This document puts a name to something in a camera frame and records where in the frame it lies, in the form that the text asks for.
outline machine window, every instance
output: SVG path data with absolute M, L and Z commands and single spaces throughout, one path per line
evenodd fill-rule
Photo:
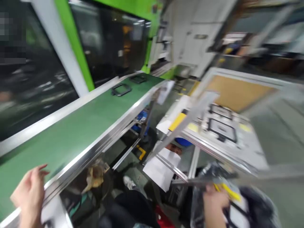
M 150 21 L 96 1 L 69 5 L 95 87 L 143 67 Z
M 31 3 L 2 3 L 0 141 L 78 98 Z

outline pants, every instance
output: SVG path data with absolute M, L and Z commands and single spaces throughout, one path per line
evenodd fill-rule
M 160 228 L 147 199 L 140 192 L 129 190 L 115 198 L 113 206 L 100 218 L 98 227 L 132 228 L 136 223 Z

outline white sneaker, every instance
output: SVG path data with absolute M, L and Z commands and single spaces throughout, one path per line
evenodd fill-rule
M 128 176 L 123 177 L 123 183 L 129 190 L 134 190 L 136 188 L 136 184 Z

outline yellow sticker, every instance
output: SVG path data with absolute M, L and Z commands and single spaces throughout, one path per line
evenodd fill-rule
M 199 127 L 197 125 L 195 125 L 194 123 L 189 123 L 188 124 L 188 129 L 190 129 L 191 131 L 194 131 L 194 132 L 199 131 Z
M 246 132 L 251 132 L 251 129 L 250 129 L 250 127 L 248 127 L 248 126 L 246 126 L 246 125 L 244 125 L 244 124 L 240 124 L 240 128 L 241 129 L 243 129 L 244 131 L 246 131 Z

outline conveyor belt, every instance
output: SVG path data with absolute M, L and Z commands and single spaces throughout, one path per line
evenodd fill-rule
M 0 221 L 14 211 L 10 195 L 29 169 L 47 163 L 50 180 L 112 126 L 142 96 L 163 79 L 146 74 L 147 81 L 136 84 L 126 78 L 121 83 L 132 91 L 122 97 L 102 93 L 46 130 L 0 158 Z

